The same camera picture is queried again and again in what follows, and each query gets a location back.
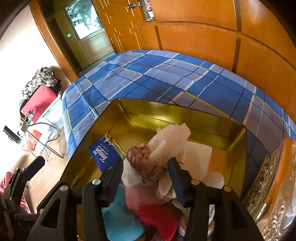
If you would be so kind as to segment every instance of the silver rivet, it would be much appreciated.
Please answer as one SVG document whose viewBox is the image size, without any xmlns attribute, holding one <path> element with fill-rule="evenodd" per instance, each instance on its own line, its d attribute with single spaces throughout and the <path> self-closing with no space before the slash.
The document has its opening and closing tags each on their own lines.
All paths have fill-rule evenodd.
<svg viewBox="0 0 296 241">
<path fill-rule="evenodd" d="M 68 186 L 67 185 L 63 185 L 59 188 L 62 192 L 65 192 L 68 190 Z"/>
<path fill-rule="evenodd" d="M 94 184 L 94 185 L 99 185 L 100 183 L 101 183 L 101 180 L 100 179 L 94 179 L 92 181 L 92 184 Z"/>
<path fill-rule="evenodd" d="M 191 180 L 191 183 L 192 183 L 193 185 L 199 185 L 200 181 L 197 180 L 197 179 L 192 179 L 192 180 Z"/>
<path fill-rule="evenodd" d="M 223 189 L 226 192 L 231 192 L 231 190 L 232 190 L 230 186 L 225 186 L 225 187 L 223 187 Z"/>
</svg>

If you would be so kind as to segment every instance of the camouflage clothing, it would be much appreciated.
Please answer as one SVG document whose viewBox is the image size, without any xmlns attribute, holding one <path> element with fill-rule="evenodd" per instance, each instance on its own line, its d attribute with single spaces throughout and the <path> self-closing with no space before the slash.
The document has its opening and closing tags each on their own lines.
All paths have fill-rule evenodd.
<svg viewBox="0 0 296 241">
<path fill-rule="evenodd" d="M 54 72 L 47 67 L 42 67 L 38 70 L 31 81 L 29 81 L 21 92 L 20 106 L 26 99 L 30 99 L 33 92 L 41 85 L 47 87 L 55 86 L 58 83 L 54 78 Z"/>
</svg>

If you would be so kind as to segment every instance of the bed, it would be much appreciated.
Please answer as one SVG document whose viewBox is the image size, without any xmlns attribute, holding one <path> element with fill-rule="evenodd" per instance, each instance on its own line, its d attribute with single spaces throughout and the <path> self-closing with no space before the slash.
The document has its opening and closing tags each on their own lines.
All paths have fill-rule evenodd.
<svg viewBox="0 0 296 241">
<path fill-rule="evenodd" d="M 295 140 L 295 124 L 267 94 L 208 61 L 162 50 L 133 50 L 101 62 L 62 96 L 69 157 L 96 119 L 119 97 L 171 103 L 222 116 L 247 128 L 243 192 L 268 152 Z"/>
</svg>

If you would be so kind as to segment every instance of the window pane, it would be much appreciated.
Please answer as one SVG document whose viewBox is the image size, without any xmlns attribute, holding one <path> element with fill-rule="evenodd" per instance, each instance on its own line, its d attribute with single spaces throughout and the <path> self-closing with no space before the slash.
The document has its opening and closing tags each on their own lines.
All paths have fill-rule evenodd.
<svg viewBox="0 0 296 241">
<path fill-rule="evenodd" d="M 80 39 L 103 28 L 91 0 L 77 0 L 66 11 Z"/>
</svg>

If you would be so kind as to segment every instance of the door handle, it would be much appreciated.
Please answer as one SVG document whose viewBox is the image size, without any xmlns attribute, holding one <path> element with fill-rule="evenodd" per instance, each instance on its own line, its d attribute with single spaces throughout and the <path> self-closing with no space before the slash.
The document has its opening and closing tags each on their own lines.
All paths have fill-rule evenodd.
<svg viewBox="0 0 296 241">
<path fill-rule="evenodd" d="M 136 5 L 133 3 L 133 4 L 129 4 L 128 5 L 128 8 L 132 8 L 132 9 L 135 9 L 136 8 Z"/>
</svg>

